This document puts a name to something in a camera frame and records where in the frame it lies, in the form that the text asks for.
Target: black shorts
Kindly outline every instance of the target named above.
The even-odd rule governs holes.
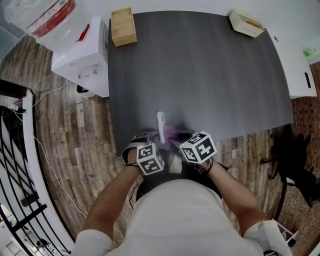
[[[135,201],[138,201],[143,195],[147,194],[151,190],[153,190],[155,187],[174,180],[191,180],[197,183],[200,183],[201,185],[213,190],[217,193],[217,195],[222,198],[219,190],[217,189],[214,182],[211,180],[209,176],[202,173],[200,174],[193,165],[189,165],[186,162],[182,161],[182,171],[181,174],[178,173],[170,173],[169,167],[166,164],[164,166],[164,170],[156,172],[151,175],[147,175],[143,177],[143,182],[139,186],[137,192],[136,192],[136,198]]]

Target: person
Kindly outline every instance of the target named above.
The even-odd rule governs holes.
[[[202,165],[209,168],[208,176],[197,174],[214,186],[182,176],[150,188],[143,185],[154,174],[145,176],[124,241],[116,248],[114,223],[141,172],[132,166],[136,155],[136,149],[129,151],[128,165],[95,200],[71,256],[292,255],[277,223],[268,220],[254,194],[214,160]],[[238,219],[241,235],[226,216],[220,196]]]

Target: tabletop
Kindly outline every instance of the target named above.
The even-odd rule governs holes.
[[[214,141],[293,122],[286,77],[266,30],[235,32],[228,17],[191,11],[134,14],[137,43],[115,47],[109,30],[110,109],[117,154],[157,129],[157,111]]]

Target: wooden box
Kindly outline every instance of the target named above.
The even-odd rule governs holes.
[[[137,42],[136,27],[131,8],[111,12],[111,36],[116,47]]]
[[[256,38],[265,31],[264,26],[260,21],[245,11],[234,9],[229,18],[234,31],[246,34],[253,38]]]

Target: white t-shirt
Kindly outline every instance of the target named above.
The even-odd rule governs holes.
[[[259,222],[241,237],[214,191],[179,179],[136,202],[120,247],[100,231],[84,230],[71,256],[262,256],[267,251],[292,255],[275,221]]]

